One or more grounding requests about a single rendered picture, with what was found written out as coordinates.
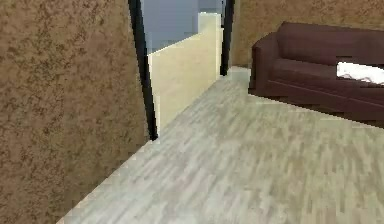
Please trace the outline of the dark maroon sofa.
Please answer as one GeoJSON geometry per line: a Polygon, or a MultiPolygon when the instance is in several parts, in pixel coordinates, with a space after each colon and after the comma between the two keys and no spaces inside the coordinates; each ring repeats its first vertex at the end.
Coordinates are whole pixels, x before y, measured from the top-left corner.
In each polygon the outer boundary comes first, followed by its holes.
{"type": "Polygon", "coordinates": [[[252,46],[248,92],[384,126],[384,85],[338,77],[339,62],[384,69],[384,31],[284,22],[252,46]]]}

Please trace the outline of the white cloth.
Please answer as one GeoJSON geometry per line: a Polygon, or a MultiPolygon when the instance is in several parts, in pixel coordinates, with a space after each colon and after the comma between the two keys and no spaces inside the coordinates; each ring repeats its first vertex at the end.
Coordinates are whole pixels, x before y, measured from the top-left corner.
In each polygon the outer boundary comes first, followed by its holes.
{"type": "Polygon", "coordinates": [[[384,69],[349,62],[338,62],[336,75],[368,83],[384,85],[384,69]]]}

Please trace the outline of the black door frame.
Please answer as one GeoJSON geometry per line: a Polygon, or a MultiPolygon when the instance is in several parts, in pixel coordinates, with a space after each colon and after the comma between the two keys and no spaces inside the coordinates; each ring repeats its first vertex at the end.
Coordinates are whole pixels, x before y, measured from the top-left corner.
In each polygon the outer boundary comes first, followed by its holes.
{"type": "MultiPolygon", "coordinates": [[[[231,43],[230,32],[232,31],[235,0],[225,0],[225,2],[226,15],[224,16],[224,24],[222,25],[224,39],[222,42],[223,49],[221,53],[221,64],[219,70],[219,74],[221,76],[226,76],[229,68],[229,52],[231,43]]],[[[130,12],[131,27],[134,35],[134,45],[138,61],[141,89],[144,98],[147,129],[149,138],[154,141],[158,138],[158,131],[145,41],[141,0],[127,0],[127,3],[130,12]]]]}

